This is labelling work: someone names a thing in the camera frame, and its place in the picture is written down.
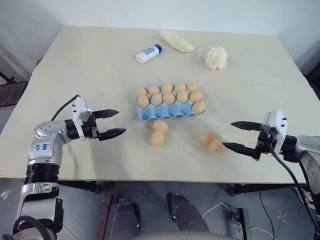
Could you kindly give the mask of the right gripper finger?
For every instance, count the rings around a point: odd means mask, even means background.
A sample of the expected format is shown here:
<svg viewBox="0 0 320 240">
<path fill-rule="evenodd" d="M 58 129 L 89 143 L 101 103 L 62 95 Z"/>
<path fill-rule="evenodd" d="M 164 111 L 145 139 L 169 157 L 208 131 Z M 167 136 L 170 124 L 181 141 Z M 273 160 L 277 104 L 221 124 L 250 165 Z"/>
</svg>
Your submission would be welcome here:
<svg viewBox="0 0 320 240">
<path fill-rule="evenodd" d="M 246 131 L 260 131 L 262 127 L 261 123 L 251 121 L 235 121 L 231 125 Z"/>
<path fill-rule="evenodd" d="M 235 153 L 246 155 L 249 157 L 255 157 L 256 156 L 256 150 L 254 148 L 246 147 L 243 144 L 234 143 L 234 142 L 223 142 L 222 143 L 226 148 L 229 150 L 232 150 Z"/>
</svg>

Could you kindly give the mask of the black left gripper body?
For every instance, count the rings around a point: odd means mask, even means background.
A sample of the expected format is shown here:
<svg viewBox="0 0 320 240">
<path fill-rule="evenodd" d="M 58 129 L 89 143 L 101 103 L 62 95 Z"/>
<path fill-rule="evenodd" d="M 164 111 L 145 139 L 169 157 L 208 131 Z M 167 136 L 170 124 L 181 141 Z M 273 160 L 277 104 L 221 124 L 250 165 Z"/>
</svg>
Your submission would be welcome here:
<svg viewBox="0 0 320 240">
<path fill-rule="evenodd" d="M 100 135 L 94 114 L 91 114 L 87 121 L 82 122 L 81 129 L 84 137 L 88 139 L 97 139 Z"/>
</svg>

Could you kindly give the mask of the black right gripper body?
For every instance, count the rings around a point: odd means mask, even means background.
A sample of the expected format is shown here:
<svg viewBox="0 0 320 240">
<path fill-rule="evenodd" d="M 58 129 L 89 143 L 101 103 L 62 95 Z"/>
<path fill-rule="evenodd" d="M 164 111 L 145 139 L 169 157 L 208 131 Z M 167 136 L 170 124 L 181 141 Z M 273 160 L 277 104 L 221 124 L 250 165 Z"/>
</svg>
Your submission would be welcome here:
<svg viewBox="0 0 320 240">
<path fill-rule="evenodd" d="M 273 147 L 275 145 L 274 142 L 275 129 L 261 126 L 252 158 L 258 161 L 261 157 L 261 154 L 270 153 L 270 146 Z"/>
</svg>

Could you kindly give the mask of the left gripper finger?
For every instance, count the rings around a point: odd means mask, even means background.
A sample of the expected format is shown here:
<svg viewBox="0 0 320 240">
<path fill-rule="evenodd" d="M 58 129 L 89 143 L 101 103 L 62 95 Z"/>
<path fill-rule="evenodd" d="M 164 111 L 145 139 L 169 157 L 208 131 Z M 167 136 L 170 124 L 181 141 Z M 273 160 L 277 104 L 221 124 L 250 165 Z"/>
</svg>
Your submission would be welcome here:
<svg viewBox="0 0 320 240">
<path fill-rule="evenodd" d="M 120 112 L 114 109 L 104 109 L 104 110 L 97 110 L 93 112 L 93 116 L 95 119 L 105 119 L 111 118 Z"/>
<path fill-rule="evenodd" d="M 98 139 L 99 139 L 99 141 L 113 139 L 113 138 L 116 138 L 116 137 L 122 135 L 125 131 L 126 131 L 125 128 L 109 129 L 106 132 L 99 133 Z"/>
</svg>

